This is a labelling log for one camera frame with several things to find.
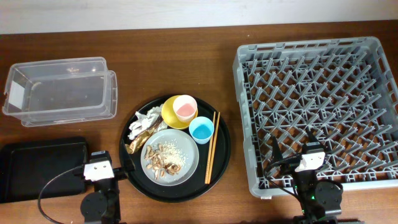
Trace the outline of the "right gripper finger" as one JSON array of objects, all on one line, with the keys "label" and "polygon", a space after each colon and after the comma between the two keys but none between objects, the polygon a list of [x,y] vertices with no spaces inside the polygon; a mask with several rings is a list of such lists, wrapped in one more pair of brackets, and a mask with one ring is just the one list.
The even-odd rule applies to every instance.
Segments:
[{"label": "right gripper finger", "polygon": [[280,151],[277,138],[272,136],[272,162],[279,162],[283,159],[282,153]]},{"label": "right gripper finger", "polygon": [[306,133],[308,136],[307,146],[323,146],[323,144],[315,137],[309,127],[306,128]]}]

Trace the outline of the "gold foil wrapper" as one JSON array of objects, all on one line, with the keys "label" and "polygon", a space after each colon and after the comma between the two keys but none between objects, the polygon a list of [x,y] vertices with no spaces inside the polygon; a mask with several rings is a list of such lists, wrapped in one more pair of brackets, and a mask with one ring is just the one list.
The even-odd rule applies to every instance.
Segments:
[{"label": "gold foil wrapper", "polygon": [[128,154],[134,154],[137,152],[145,142],[155,133],[155,130],[161,125],[163,118],[159,116],[155,122],[146,130],[139,133],[130,144],[125,144],[126,151]]}]

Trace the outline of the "food scraps and rice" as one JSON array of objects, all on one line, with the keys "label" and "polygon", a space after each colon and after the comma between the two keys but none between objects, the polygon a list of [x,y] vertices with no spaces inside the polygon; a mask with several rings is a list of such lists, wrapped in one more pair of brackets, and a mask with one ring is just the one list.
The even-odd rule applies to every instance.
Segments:
[{"label": "food scraps and rice", "polygon": [[146,169],[154,172],[155,180],[168,175],[177,175],[185,165],[186,157],[172,142],[146,146],[144,159],[149,161]]}]

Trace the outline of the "white tissue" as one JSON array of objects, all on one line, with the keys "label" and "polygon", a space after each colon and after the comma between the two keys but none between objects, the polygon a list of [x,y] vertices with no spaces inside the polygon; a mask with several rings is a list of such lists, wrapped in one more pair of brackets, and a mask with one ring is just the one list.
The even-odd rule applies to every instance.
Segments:
[{"label": "white tissue", "polygon": [[162,118],[162,107],[163,104],[153,107],[146,114],[135,112],[137,121],[133,121],[129,125],[130,133],[128,134],[128,138],[130,140],[134,140],[141,132],[149,129],[153,124],[155,124],[158,118]]}]

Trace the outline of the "grey round plate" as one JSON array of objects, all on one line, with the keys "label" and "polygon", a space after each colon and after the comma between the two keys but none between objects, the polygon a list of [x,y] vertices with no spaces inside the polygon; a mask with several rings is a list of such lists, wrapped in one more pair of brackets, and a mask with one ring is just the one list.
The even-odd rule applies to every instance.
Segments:
[{"label": "grey round plate", "polygon": [[[146,146],[156,146],[158,143],[163,144],[164,142],[174,143],[178,149],[181,149],[184,156],[186,157],[185,165],[177,175],[168,175],[155,180],[154,172],[146,169],[146,165],[149,161],[144,159]],[[177,129],[165,129],[151,136],[141,152],[141,166],[146,177],[155,184],[159,184],[166,187],[174,185],[180,185],[186,182],[196,171],[199,161],[199,150],[196,142],[190,137],[189,134],[177,130]]]}]

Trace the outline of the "pink cup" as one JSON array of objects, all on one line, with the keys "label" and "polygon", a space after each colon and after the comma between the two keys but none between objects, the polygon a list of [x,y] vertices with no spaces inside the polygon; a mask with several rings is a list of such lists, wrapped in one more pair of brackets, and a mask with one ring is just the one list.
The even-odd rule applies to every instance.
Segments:
[{"label": "pink cup", "polygon": [[197,112],[197,102],[190,95],[180,95],[173,102],[173,110],[179,121],[191,121]]}]

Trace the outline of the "blue cup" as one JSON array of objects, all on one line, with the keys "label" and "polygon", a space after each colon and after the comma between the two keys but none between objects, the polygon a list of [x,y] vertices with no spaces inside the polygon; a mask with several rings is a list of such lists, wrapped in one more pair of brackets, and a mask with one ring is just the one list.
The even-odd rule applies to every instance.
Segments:
[{"label": "blue cup", "polygon": [[204,116],[199,116],[190,122],[188,130],[197,144],[206,144],[210,141],[215,128],[212,120]]}]

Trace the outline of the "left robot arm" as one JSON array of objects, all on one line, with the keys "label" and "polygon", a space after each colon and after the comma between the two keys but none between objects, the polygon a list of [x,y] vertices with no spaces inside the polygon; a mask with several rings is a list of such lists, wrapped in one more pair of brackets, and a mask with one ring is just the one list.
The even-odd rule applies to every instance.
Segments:
[{"label": "left robot arm", "polygon": [[127,179],[128,174],[134,170],[135,165],[131,161],[126,166],[113,168],[109,151],[96,151],[89,156],[85,155],[82,164],[62,172],[44,185],[37,199],[39,212],[48,221],[58,222],[45,213],[41,200],[48,186],[57,179],[71,174],[80,182],[94,187],[94,191],[86,195],[80,204],[84,222],[87,224],[119,223],[121,209],[118,182]]}]

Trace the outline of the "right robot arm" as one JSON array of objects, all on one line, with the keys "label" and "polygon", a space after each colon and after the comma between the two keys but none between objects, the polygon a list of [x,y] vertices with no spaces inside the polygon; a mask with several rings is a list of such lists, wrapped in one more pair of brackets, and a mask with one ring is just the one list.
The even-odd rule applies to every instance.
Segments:
[{"label": "right robot arm", "polygon": [[278,167],[282,175],[291,175],[293,191],[289,192],[300,203],[302,214],[293,218],[294,223],[338,223],[341,214],[343,186],[334,180],[317,178],[317,171],[324,165],[331,150],[305,129],[308,142],[302,151],[283,157],[275,136],[272,137],[272,160],[263,170],[267,177],[271,169]]}]

